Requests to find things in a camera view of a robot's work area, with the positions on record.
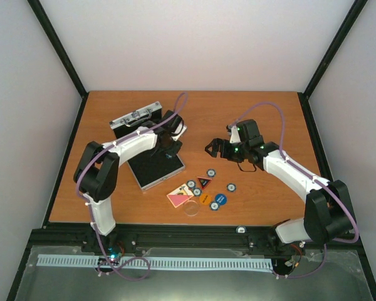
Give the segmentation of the aluminium poker case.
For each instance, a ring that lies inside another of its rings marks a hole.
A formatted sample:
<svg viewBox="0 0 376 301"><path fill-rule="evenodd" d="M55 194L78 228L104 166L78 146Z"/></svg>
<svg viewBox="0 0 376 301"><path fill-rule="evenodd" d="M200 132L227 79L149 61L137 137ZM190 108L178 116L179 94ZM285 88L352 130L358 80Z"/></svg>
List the aluminium poker case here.
<svg viewBox="0 0 376 301"><path fill-rule="evenodd" d="M120 163L129 168L143 191L148 190L185 169L178 154L166 158L159 152L160 142L171 139L185 125L180 115L171 110L162 112L160 102L154 102L109 122L121 143L112 148L120 155Z"/></svg>

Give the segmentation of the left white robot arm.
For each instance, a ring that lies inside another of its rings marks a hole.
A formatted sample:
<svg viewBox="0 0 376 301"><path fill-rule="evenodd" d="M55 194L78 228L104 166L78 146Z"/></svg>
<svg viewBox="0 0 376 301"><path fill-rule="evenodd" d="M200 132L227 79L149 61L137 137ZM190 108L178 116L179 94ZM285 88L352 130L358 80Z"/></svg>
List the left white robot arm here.
<svg viewBox="0 0 376 301"><path fill-rule="evenodd" d="M177 113L151 109L144 110L142 117L130 114L116 119L111 128L116 139L103 144L89 142L73 176L78 194L90 209L91 226L99 233L95 243L107 253L118 245L118 237L112 233L116 222L111 195L119 167L128 164L142 190L176 175L184 169L178 153L180 137L187 129Z"/></svg>

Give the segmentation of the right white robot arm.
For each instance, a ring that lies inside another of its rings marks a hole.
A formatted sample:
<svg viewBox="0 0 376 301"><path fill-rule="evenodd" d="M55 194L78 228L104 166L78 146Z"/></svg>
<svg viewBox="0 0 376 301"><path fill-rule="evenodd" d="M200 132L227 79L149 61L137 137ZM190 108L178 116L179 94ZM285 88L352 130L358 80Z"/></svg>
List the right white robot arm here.
<svg viewBox="0 0 376 301"><path fill-rule="evenodd" d="M229 139L213 139L204 150L211 157L221 157L240 164L248 161L255 168L278 178L305 204L304 217L274 226L270 241L287 245L297 241L325 244L355 229L347 186L337 180L320 177L281 150L274 142L265 142L254 120L229 126Z"/></svg>

